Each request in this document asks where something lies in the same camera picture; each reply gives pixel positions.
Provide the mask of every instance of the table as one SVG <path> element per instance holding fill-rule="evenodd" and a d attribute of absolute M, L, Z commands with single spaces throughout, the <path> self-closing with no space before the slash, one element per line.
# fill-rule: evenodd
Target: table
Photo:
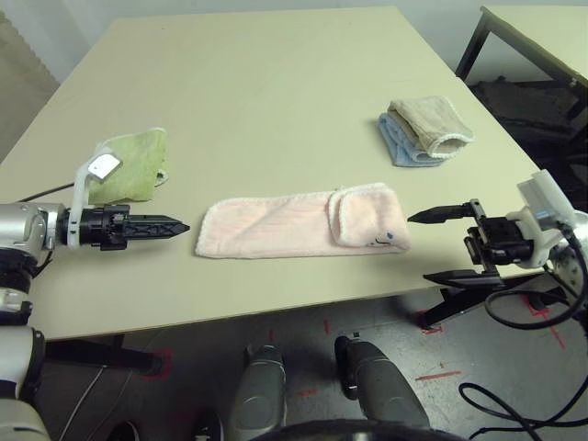
<path fill-rule="evenodd" d="M 432 94 L 450 97 L 478 140 L 438 168 L 392 166 L 379 113 Z M 384 182 L 407 216 L 470 198 L 498 216 L 522 206 L 516 184 L 537 170 L 395 7 L 142 17 L 116 20 L 39 113 L 0 166 L 2 200 L 72 180 L 99 141 L 153 126 L 169 132 L 171 177 L 131 212 L 191 231 L 124 252 L 60 249 L 30 294 L 29 323 L 49 339 L 432 287 L 422 274 L 473 267 L 471 220 L 411 225 L 407 254 L 212 260 L 194 246 L 225 198 Z"/>
<path fill-rule="evenodd" d="M 588 94 L 588 6 L 482 6 L 481 18 L 456 75 L 466 80 L 488 35 L 519 51 L 578 97 L 577 116 Z"/>

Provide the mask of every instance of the folded towel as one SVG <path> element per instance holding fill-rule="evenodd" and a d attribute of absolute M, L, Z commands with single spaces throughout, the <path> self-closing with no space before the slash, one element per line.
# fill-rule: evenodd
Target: folded towel
<path fill-rule="evenodd" d="M 432 158 L 451 158 L 474 141 L 472 131 L 444 96 L 393 100 L 391 110 L 396 110 L 410 124 Z"/>
<path fill-rule="evenodd" d="M 401 253 L 411 241 L 396 193 L 384 184 L 280 198 L 227 199 L 209 209 L 196 254 L 302 257 Z"/>
<path fill-rule="evenodd" d="M 392 161 L 399 167 L 434 167 L 444 162 L 443 159 L 432 158 L 423 149 L 422 144 L 414 134 L 414 131 L 407 127 L 407 131 L 401 126 L 398 119 L 402 117 L 382 114 L 378 118 L 378 127 L 384 140 L 388 144 L 388 150 Z"/>
<path fill-rule="evenodd" d="M 167 132 L 149 129 L 103 141 L 97 150 L 109 147 L 122 166 L 103 183 L 90 184 L 90 204 L 109 204 L 123 199 L 149 200 L 154 188 L 167 180 Z"/>

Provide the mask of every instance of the green towel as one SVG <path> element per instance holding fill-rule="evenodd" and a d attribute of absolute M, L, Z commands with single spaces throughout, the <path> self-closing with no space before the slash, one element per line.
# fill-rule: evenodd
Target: green towel
<path fill-rule="evenodd" d="M 167 132 L 164 129 L 118 136 L 98 145 L 98 149 L 103 147 L 111 148 L 122 166 L 102 184 L 96 181 L 90 184 L 90 204 L 109 204 L 123 199 L 149 200 L 155 187 L 167 180 Z"/>

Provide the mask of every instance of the floor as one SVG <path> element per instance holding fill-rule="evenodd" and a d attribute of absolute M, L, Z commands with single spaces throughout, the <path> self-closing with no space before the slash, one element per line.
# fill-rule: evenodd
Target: floor
<path fill-rule="evenodd" d="M 494 322 L 478 308 L 425 333 L 413 323 L 414 314 L 440 300 L 438 292 L 430 289 L 129 334 L 129 347 L 171 354 L 171 368 L 156 379 L 105 370 L 64 439 L 104 440 L 110 428 L 124 419 L 137 422 L 146 440 L 188 439 L 199 408 L 214 405 L 226 418 L 247 345 L 273 344 L 282 352 L 288 377 L 288 424 L 361 418 L 357 403 L 339 390 L 334 373 L 334 339 L 354 332 L 397 364 L 432 426 L 456 435 L 467 437 L 481 426 L 502 425 L 459 397 L 458 384 L 463 381 L 479 383 L 534 418 L 558 411 L 582 383 L 586 341 L 576 322 L 524 332 Z M 519 320 L 530 317 L 524 302 L 509 301 L 510 305 L 499 306 L 508 307 Z M 38 407 L 52 439 L 60 438 L 70 412 L 96 373 L 90 367 L 45 365 Z M 586 400 L 583 404 L 568 417 L 584 417 Z M 541 434 L 551 441 L 588 439 L 585 427 L 542 429 Z M 487 434 L 480 439 L 528 438 Z"/>

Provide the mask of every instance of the blue towel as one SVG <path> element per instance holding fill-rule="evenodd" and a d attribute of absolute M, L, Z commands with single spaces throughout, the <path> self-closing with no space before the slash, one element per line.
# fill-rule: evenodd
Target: blue towel
<path fill-rule="evenodd" d="M 378 127 L 388 144 L 394 164 L 399 167 L 435 167 L 445 161 L 432 158 L 426 152 L 416 149 L 398 123 L 387 113 L 379 116 Z"/>

